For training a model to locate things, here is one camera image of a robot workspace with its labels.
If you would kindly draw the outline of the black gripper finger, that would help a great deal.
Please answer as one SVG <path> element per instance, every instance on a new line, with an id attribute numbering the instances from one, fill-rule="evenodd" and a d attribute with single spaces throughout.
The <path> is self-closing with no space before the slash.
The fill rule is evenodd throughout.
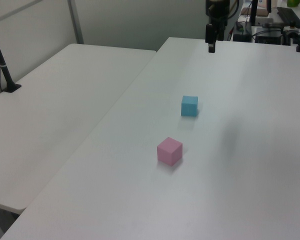
<path id="1" fill-rule="evenodd" d="M 216 40 L 223 41 L 225 39 L 225 30 L 228 25 L 227 20 L 219 20 L 216 22 Z"/>
<path id="2" fill-rule="evenodd" d="M 207 24 L 205 29 L 205 42 L 208 44 L 208 52 L 216 51 L 216 30 L 212 24 Z"/>

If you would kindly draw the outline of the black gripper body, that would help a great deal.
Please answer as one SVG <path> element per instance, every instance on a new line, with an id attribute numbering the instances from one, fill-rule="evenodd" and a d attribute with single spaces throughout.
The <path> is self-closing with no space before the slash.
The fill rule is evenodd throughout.
<path id="1" fill-rule="evenodd" d="M 205 2 L 205 13 L 209 18 L 209 24 L 216 25 L 225 23 L 230 13 L 230 1 L 207 0 Z"/>

